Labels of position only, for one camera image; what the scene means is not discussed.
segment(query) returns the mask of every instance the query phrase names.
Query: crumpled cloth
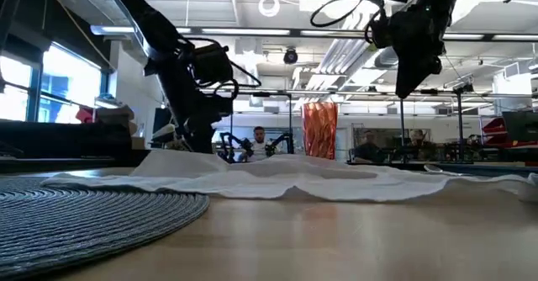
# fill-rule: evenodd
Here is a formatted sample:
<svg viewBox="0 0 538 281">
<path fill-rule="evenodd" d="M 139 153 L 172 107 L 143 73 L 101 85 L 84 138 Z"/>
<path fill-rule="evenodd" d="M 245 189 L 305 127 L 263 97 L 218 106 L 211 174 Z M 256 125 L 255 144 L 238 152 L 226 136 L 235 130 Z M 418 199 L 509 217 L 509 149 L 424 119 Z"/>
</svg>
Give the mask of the crumpled cloth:
<svg viewBox="0 0 538 281">
<path fill-rule="evenodd" d="M 54 187 L 132 187 L 148 192 L 218 194 L 225 198 L 276 199 L 291 190 L 327 200 L 388 202 L 415 199 L 452 188 L 500 189 L 520 200 L 538 201 L 538 180 L 452 177 L 391 167 L 349 166 L 299 155 L 273 156 L 260 162 L 228 164 L 211 154 L 153 151 L 129 176 L 81 178 L 59 174 L 42 182 Z"/>
</svg>

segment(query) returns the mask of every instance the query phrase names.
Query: man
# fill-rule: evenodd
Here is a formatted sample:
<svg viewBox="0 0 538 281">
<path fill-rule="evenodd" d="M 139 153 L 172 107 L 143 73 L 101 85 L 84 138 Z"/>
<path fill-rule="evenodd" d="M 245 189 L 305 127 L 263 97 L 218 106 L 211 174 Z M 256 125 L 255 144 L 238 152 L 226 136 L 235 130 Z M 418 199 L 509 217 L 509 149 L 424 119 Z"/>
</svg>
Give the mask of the man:
<svg viewBox="0 0 538 281">
<path fill-rule="evenodd" d="M 382 162 L 380 149 L 376 145 L 376 136 L 371 130 L 364 132 L 365 142 L 354 150 L 355 163 Z"/>
<path fill-rule="evenodd" d="M 410 146 L 414 148 L 412 158 L 420 161 L 434 161 L 436 151 L 435 145 L 424 140 L 424 138 L 424 132 L 422 130 L 413 131 L 410 144 Z"/>
<path fill-rule="evenodd" d="M 243 152 L 240 157 L 240 162 L 256 162 L 267 158 L 266 154 L 266 130 L 257 126 L 254 128 L 254 143 L 252 143 L 252 156 L 247 156 L 246 152 Z"/>
</svg>

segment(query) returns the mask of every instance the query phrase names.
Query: round placemat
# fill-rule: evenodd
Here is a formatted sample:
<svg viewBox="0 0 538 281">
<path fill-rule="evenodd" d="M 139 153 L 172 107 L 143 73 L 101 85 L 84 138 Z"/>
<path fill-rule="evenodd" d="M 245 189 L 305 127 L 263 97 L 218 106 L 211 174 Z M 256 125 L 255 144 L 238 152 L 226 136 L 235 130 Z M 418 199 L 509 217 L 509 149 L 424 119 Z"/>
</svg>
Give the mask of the round placemat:
<svg viewBox="0 0 538 281">
<path fill-rule="evenodd" d="M 0 178 L 0 279 L 137 247 L 191 223 L 209 205 L 200 194 L 40 188 L 40 180 Z"/>
</svg>

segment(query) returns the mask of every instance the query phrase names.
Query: orange curtain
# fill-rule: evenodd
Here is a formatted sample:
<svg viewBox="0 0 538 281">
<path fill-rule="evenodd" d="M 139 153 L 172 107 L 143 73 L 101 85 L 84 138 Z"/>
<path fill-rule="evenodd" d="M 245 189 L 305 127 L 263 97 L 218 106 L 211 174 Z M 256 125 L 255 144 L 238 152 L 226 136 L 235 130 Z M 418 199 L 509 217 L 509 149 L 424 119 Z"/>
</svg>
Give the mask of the orange curtain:
<svg viewBox="0 0 538 281">
<path fill-rule="evenodd" d="M 303 106 L 304 149 L 307 156 L 335 159 L 336 103 L 306 103 Z"/>
</svg>

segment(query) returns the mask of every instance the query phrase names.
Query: table surface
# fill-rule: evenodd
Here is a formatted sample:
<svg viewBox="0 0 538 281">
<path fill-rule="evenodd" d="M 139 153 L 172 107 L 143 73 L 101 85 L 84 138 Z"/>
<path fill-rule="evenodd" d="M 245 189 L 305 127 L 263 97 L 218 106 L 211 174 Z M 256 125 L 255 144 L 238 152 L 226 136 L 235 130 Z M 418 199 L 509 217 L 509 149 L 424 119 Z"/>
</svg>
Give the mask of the table surface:
<svg viewBox="0 0 538 281">
<path fill-rule="evenodd" d="M 405 204 L 213 198 L 184 229 L 55 279 L 532 280 L 537 259 L 538 208 L 501 192 Z"/>
</svg>

